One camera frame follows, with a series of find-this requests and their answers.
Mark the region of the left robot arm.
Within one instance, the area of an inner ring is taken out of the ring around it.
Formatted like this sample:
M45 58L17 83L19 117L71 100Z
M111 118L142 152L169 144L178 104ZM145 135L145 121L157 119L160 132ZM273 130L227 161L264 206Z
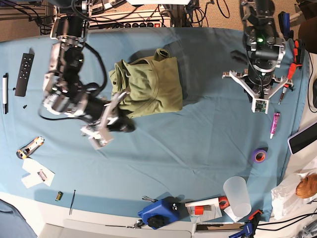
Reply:
M291 84L286 76L276 77L286 52L286 41L274 23L274 3L271 0L242 0L239 5L243 23L242 58L248 68L242 73L224 72L247 93L252 112L268 113L271 97L284 85Z

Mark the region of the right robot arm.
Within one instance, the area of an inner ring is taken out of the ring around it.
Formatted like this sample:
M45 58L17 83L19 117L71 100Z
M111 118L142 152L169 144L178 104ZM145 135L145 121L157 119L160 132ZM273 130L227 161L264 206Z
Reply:
M99 150L112 140L112 131L133 132L135 125L119 108L119 103L128 95L126 90L116 93L110 101L98 97L106 87L107 75L101 56L86 43L93 6L92 0L73 0L69 6L56 7L50 38L57 43L52 46L49 69L43 81L42 104L54 115L64 114L65 119L85 122L81 132ZM84 49L99 62L102 85L80 81Z

